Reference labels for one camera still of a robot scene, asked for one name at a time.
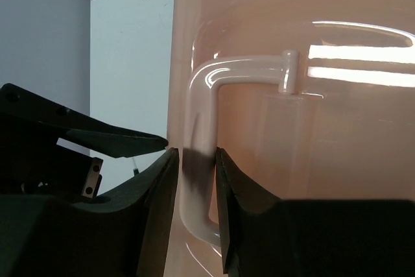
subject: white handle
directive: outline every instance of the white handle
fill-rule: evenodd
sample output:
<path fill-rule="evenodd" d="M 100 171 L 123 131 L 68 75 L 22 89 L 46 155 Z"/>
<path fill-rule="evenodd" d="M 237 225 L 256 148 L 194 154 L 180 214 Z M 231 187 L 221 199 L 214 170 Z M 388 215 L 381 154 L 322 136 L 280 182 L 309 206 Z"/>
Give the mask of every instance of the white handle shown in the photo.
<path fill-rule="evenodd" d="M 218 90 L 224 84 L 278 84 L 294 93 L 299 54 L 218 58 L 201 65 L 187 90 L 180 216 L 197 238 L 220 246 L 219 225 L 209 218 L 217 148 Z"/>

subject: pink plastic surface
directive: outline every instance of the pink plastic surface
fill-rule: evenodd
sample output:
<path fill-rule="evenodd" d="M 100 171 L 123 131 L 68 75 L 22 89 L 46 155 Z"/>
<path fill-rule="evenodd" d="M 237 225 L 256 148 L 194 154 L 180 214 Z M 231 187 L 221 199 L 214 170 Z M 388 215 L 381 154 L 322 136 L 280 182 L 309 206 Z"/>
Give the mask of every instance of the pink plastic surface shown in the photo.
<path fill-rule="evenodd" d="M 296 97 L 258 84 L 219 90 L 219 146 L 283 198 L 415 199 L 414 8 L 415 0 L 176 0 L 171 145 L 183 147 L 186 90 L 201 64 L 295 49 Z M 215 194 L 211 207 L 217 221 Z M 177 208 L 165 276 L 222 276 L 220 249 L 191 235 Z"/>

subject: gray wall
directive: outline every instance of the gray wall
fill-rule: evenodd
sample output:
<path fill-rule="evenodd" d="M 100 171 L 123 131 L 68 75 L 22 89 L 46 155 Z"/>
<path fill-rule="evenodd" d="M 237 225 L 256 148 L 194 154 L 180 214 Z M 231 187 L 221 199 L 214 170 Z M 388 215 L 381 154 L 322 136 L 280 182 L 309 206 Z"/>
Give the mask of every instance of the gray wall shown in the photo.
<path fill-rule="evenodd" d="M 89 113 L 89 0 L 0 0 L 0 85 Z"/>

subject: plastic jug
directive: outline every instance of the plastic jug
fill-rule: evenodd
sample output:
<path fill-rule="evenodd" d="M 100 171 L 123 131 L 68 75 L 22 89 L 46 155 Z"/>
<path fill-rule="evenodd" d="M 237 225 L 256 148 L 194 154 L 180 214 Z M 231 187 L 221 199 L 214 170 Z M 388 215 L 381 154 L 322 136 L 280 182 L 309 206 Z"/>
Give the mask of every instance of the plastic jug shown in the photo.
<path fill-rule="evenodd" d="M 170 144 L 186 151 L 209 142 L 208 154 L 224 147 L 282 198 L 415 199 L 414 7 L 415 0 L 175 0 Z M 295 55 L 289 67 L 284 51 Z M 258 65 L 269 58 L 273 66 Z M 248 78 L 229 84 L 227 72 L 247 60 L 239 77 Z M 226 69 L 216 76 L 226 83 L 200 100 L 203 88 L 191 82 L 205 67 Z M 295 68 L 292 90 L 281 92 L 287 76 L 264 83 L 264 68 Z M 185 114 L 192 105 L 213 111 L 206 103 L 216 101 L 211 117 L 192 122 Z M 201 188 L 185 196 L 189 179 L 180 177 L 167 277 L 222 276 L 213 170 L 205 180 L 194 173 Z"/>

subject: white wall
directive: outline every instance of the white wall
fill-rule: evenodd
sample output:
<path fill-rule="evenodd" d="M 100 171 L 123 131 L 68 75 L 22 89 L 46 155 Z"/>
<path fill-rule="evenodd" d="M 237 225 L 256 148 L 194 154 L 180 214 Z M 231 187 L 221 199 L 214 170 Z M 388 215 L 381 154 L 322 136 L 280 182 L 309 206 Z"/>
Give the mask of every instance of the white wall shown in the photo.
<path fill-rule="evenodd" d="M 0 86 L 89 113 L 89 0 L 0 0 Z"/>
<path fill-rule="evenodd" d="M 92 0 L 91 116 L 167 136 L 174 0 Z M 145 170 L 162 152 L 135 157 Z M 100 191 L 133 177 L 132 159 L 102 158 Z"/>

